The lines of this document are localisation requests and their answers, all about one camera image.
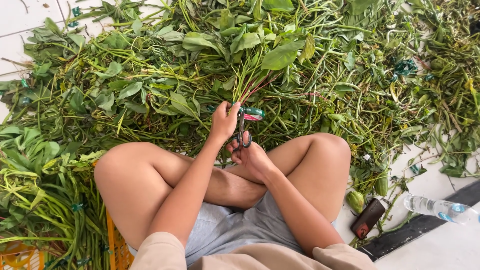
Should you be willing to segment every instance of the leg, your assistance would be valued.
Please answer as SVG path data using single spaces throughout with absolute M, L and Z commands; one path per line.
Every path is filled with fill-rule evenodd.
M 330 222 L 340 212 L 350 169 L 350 148 L 335 135 L 316 133 L 280 145 L 268 157 Z M 226 171 L 261 183 L 241 166 Z
M 150 143 L 114 147 L 96 164 L 95 182 L 120 233 L 138 249 L 163 201 L 193 159 Z M 251 207 L 263 185 L 213 168 L 205 201 L 217 205 Z

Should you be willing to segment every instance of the person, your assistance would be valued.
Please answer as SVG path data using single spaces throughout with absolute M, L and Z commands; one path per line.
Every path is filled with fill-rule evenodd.
M 268 153 L 233 141 L 226 148 L 237 165 L 216 168 L 239 109 L 218 106 L 195 159 L 132 142 L 98 161 L 96 185 L 132 247 L 131 269 L 375 269 L 332 225 L 347 186 L 345 140 L 317 133 Z

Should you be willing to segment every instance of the phone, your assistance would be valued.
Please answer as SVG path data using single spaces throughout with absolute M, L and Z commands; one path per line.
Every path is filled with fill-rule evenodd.
M 385 213 L 385 207 L 377 199 L 372 199 L 362 213 L 353 222 L 350 230 L 360 239 L 364 239 Z

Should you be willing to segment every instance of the black scissors handle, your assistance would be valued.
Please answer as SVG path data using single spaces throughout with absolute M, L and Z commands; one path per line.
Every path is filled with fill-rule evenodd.
M 243 133 L 241 133 L 241 132 L 239 132 L 237 135 L 235 135 L 233 137 L 233 141 L 237 141 L 237 144 L 238 144 L 237 147 L 233 147 L 234 152 L 236 152 L 240 149 L 240 141 L 241 141 L 241 145 L 245 148 L 250 147 L 250 145 L 252 144 L 252 135 L 250 134 L 250 132 L 248 132 L 248 143 L 247 144 L 245 144 L 245 141 L 243 141 L 242 138 L 243 138 Z

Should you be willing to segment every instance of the shirt sleeve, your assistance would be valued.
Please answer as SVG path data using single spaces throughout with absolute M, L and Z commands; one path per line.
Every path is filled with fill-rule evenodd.
M 130 269 L 186 270 L 185 249 L 171 233 L 153 233 L 143 241 Z
M 313 258 L 332 270 L 376 270 L 370 258 L 347 244 L 313 249 Z

